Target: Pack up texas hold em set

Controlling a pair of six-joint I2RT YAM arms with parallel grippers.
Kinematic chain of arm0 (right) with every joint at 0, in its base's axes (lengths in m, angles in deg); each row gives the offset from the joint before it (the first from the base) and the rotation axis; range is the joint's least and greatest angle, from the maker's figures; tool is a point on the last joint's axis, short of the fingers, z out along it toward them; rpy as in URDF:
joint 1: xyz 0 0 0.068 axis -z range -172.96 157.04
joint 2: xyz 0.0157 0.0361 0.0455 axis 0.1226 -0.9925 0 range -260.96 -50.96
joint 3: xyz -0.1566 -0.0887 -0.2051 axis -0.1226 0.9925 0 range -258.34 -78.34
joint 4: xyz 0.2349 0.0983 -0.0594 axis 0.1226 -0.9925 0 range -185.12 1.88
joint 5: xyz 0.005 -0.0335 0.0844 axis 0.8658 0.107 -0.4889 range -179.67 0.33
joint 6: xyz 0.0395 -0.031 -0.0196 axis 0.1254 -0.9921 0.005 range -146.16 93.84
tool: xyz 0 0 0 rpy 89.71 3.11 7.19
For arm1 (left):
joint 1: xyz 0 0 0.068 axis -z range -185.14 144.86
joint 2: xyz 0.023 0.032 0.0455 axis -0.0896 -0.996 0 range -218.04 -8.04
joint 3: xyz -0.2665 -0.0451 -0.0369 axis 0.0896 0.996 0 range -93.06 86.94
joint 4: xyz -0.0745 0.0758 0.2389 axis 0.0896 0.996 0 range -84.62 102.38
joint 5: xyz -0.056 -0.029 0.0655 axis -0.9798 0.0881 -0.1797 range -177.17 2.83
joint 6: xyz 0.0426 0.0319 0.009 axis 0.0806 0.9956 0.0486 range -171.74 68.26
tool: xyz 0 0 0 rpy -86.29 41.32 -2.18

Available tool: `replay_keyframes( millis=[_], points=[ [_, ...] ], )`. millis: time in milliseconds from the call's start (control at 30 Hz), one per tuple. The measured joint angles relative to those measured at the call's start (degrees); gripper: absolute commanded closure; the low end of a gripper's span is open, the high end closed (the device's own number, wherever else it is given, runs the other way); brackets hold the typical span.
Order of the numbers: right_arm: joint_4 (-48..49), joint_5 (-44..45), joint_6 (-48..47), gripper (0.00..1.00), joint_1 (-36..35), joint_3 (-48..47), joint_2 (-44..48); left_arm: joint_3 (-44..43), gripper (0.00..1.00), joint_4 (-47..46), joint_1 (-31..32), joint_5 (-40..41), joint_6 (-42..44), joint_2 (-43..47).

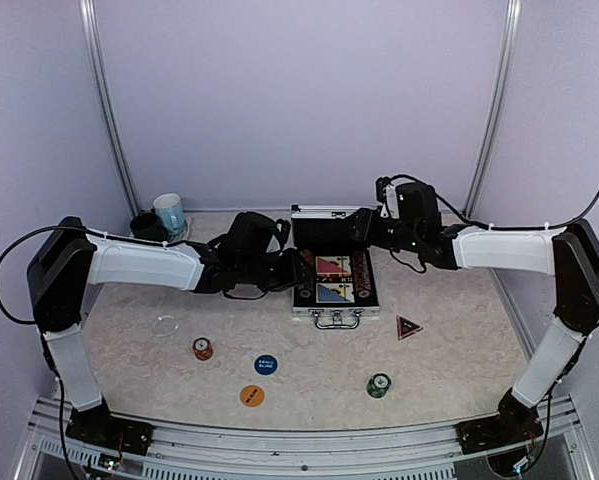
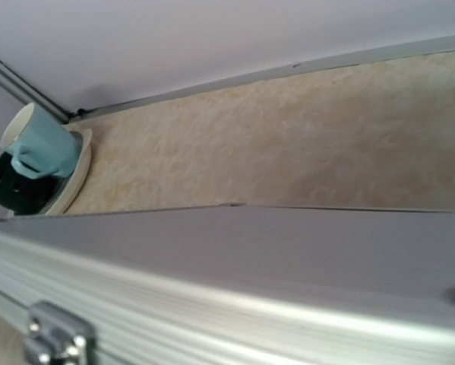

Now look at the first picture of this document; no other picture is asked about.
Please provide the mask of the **green poker chip stack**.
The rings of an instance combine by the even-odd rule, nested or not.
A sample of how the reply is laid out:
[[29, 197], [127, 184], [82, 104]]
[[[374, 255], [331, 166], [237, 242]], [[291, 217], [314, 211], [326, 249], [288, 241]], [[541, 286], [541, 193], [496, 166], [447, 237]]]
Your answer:
[[392, 385], [390, 377], [385, 373], [376, 373], [368, 381], [366, 391], [372, 398], [382, 398]]

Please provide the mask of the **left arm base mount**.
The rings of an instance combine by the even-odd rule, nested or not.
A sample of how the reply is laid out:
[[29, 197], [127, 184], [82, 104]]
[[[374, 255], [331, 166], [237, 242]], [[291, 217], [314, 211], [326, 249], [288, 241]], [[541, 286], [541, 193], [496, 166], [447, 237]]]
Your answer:
[[120, 453], [146, 456], [153, 430], [149, 423], [114, 416], [86, 420], [72, 418], [66, 428], [66, 436]]

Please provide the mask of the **dark green mug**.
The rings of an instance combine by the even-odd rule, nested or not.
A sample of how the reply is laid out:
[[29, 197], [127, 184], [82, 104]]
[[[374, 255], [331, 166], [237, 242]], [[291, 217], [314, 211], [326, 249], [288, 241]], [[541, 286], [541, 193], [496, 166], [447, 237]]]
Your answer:
[[165, 241], [169, 237], [168, 230], [163, 226], [160, 217], [152, 212], [142, 213], [130, 222], [133, 236], [141, 240]]

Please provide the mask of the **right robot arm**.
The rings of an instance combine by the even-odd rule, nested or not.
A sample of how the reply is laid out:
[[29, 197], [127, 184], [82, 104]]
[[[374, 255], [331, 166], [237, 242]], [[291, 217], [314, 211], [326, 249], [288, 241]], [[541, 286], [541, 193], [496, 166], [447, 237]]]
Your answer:
[[360, 208], [349, 218], [357, 242], [414, 253], [422, 267], [527, 271], [554, 279], [552, 324], [490, 423], [497, 442], [514, 442], [529, 427], [528, 413], [568, 373], [599, 328], [599, 240], [592, 226], [583, 215], [536, 227], [466, 217], [446, 226], [438, 210], [443, 198], [408, 175], [379, 178], [376, 193], [378, 207]]

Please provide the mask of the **aluminium poker case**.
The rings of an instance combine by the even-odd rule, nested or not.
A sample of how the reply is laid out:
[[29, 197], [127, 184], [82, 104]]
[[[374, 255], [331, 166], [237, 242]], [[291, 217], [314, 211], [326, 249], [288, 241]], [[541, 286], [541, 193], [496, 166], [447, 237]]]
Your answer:
[[293, 290], [292, 314], [319, 330], [354, 330], [380, 313], [369, 247], [353, 239], [357, 206], [294, 205], [294, 246], [315, 276]]

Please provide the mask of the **black triangular dealer button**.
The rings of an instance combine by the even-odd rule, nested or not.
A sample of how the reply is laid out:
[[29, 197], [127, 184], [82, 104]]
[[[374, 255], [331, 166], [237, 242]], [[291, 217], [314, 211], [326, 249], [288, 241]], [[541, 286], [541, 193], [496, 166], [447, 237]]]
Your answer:
[[423, 329], [422, 326], [400, 315], [396, 316], [396, 323], [399, 341], [404, 340]]

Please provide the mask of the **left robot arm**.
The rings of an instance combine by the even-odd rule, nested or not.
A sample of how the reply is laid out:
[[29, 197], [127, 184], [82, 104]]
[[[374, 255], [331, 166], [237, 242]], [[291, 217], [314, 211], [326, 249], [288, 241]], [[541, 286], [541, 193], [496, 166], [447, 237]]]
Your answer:
[[88, 287], [137, 284], [224, 296], [240, 285], [261, 294], [285, 291], [315, 276], [314, 267], [287, 246], [289, 233], [288, 221], [255, 212], [238, 214], [227, 233], [208, 243], [118, 237], [64, 218], [30, 262], [27, 282], [42, 344], [73, 408], [82, 412], [81, 430], [100, 445], [119, 434], [118, 421], [104, 411], [82, 337]]

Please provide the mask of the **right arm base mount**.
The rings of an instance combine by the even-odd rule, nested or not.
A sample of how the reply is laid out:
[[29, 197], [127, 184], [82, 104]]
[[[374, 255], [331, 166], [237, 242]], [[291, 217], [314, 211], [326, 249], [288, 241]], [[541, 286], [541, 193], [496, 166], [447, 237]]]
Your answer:
[[464, 455], [496, 449], [540, 437], [544, 433], [539, 420], [521, 425], [505, 425], [497, 416], [460, 422], [455, 427], [461, 451]]

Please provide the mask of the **red playing card deck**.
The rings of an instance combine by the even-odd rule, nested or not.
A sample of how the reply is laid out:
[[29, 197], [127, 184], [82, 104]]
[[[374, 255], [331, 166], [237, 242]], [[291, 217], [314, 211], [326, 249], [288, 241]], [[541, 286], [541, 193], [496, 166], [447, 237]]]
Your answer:
[[349, 256], [317, 256], [316, 273], [319, 277], [351, 277], [352, 267]]

